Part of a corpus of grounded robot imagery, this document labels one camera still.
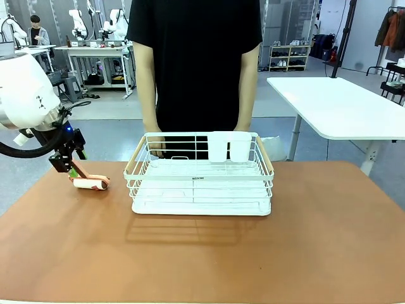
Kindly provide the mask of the person's right hand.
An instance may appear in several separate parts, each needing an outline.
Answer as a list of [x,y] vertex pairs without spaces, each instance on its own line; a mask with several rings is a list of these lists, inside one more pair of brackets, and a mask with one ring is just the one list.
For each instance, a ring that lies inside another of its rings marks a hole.
[[[145,131],[147,133],[162,133],[158,126],[145,126]],[[158,158],[164,158],[163,152],[166,149],[165,138],[163,136],[149,136],[147,141],[150,154]]]

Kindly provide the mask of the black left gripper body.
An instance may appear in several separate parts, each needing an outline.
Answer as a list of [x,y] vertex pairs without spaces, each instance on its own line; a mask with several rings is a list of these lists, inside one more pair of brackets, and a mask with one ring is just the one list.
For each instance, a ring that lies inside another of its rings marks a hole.
[[72,126],[64,127],[62,140],[60,141],[56,151],[63,157],[69,160],[73,159],[73,153],[76,149],[81,148],[85,150],[85,139],[78,128]]

